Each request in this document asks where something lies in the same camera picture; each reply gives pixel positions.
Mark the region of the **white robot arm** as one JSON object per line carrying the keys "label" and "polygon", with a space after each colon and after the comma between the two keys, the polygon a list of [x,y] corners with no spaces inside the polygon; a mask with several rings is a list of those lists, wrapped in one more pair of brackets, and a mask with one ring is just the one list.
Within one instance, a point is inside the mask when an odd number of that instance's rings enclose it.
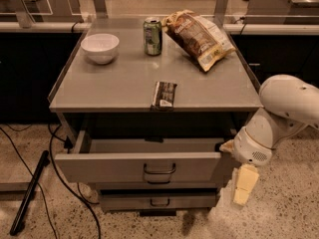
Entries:
{"label": "white robot arm", "polygon": [[220,150],[241,163],[233,202],[245,205],[259,178],[258,168],[267,164],[276,148],[304,128],[319,128],[319,89],[289,75],[268,78],[259,89],[262,107]]}

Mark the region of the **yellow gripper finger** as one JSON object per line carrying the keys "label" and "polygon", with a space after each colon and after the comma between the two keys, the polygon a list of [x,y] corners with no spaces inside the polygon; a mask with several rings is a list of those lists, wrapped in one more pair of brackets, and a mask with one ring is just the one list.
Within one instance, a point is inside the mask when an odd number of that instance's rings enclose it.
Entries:
{"label": "yellow gripper finger", "polygon": [[236,176],[233,202],[241,206],[245,205],[258,178],[258,169],[254,165],[242,164]]}
{"label": "yellow gripper finger", "polygon": [[234,140],[228,140],[227,142],[223,143],[220,147],[219,150],[221,152],[228,152],[228,153],[233,153],[234,150]]}

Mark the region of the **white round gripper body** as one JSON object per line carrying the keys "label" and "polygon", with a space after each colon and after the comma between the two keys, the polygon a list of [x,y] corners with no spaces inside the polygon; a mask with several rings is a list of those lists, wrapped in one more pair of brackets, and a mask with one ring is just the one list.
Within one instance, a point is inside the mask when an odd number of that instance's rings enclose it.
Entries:
{"label": "white round gripper body", "polygon": [[233,156],[241,163],[266,165],[279,143],[304,129],[302,122],[259,109],[234,138]]}

